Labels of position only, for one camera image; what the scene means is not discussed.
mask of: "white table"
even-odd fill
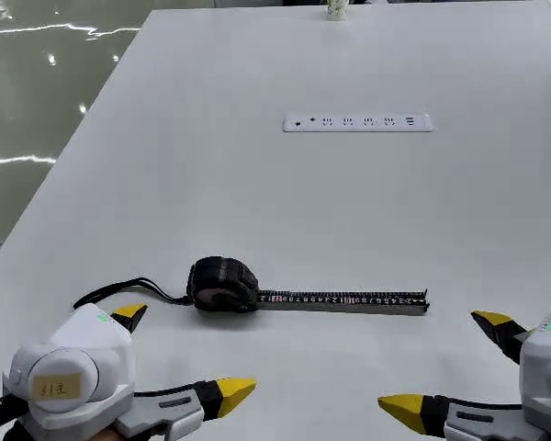
[[[551,7],[323,14],[149,17],[0,252],[0,368],[88,290],[146,275],[183,295],[223,254],[265,288],[428,288],[433,305],[206,317],[148,298],[140,389],[259,380],[191,440],[414,440],[377,396],[519,400],[468,313],[551,310]],[[284,133],[287,111],[427,111],[437,130]]]

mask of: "paper label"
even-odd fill
[[[33,379],[31,399],[34,401],[72,400],[80,398],[80,374],[38,375]]]

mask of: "shiny tiled floor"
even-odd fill
[[[0,243],[152,9],[212,0],[0,0]]]

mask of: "tape measure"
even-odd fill
[[[253,272],[239,260],[211,256],[190,268],[186,296],[173,298],[146,277],[113,283],[79,299],[73,307],[96,303],[122,289],[146,288],[165,301],[191,305],[203,311],[257,310],[327,311],[423,315],[429,308],[427,291],[278,291],[259,289]]]

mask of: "power outlet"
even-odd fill
[[[433,131],[426,113],[335,115],[286,114],[284,131]]]

